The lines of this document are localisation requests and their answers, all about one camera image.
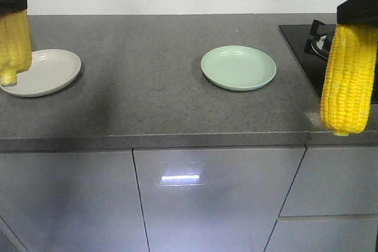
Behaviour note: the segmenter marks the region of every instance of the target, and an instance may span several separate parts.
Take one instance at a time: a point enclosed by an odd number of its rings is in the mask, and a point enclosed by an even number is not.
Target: gray countertop
[[[0,150],[372,144],[366,131],[338,138],[319,123],[319,101],[278,24],[335,23],[334,14],[30,16],[33,50],[76,53],[73,84],[39,98],[0,92]],[[222,45],[270,55],[276,77],[247,92],[223,90],[200,61]]]

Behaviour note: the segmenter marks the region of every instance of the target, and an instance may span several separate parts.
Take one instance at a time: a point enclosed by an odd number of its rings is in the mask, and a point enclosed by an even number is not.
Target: stove burner
[[[328,60],[334,35],[335,32],[329,32],[320,37],[314,37],[311,41],[312,50],[321,58]]]
[[[320,26],[325,26],[325,24],[318,20],[314,20],[312,22],[309,34],[313,35],[314,38],[312,40],[307,40],[305,53],[316,54],[320,58],[327,61],[328,56],[330,55],[332,40],[335,32],[332,31],[319,33]]]

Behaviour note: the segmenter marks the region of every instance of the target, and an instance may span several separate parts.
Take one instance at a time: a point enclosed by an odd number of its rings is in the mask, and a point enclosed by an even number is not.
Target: green plate
[[[276,74],[276,64],[268,55],[239,45],[209,51],[202,58],[201,68],[212,83],[233,91],[261,88]]]

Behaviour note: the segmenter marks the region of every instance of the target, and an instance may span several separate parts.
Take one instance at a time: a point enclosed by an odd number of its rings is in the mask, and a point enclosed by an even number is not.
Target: corn cob
[[[30,28],[26,10],[0,15],[0,84],[16,84],[16,73],[27,71],[30,65]]]
[[[377,28],[336,26],[320,103],[321,122],[333,134],[348,136],[365,129],[377,49]]]

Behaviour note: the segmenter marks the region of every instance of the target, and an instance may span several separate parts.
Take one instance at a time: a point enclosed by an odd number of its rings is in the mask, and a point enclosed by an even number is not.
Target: white plate
[[[30,69],[17,74],[17,85],[0,88],[19,97],[45,96],[69,85],[81,66],[80,58],[67,50],[34,51]]]
[[[202,58],[201,68],[212,83],[233,91],[261,88],[276,74],[276,64],[268,55],[239,45],[209,51]]]

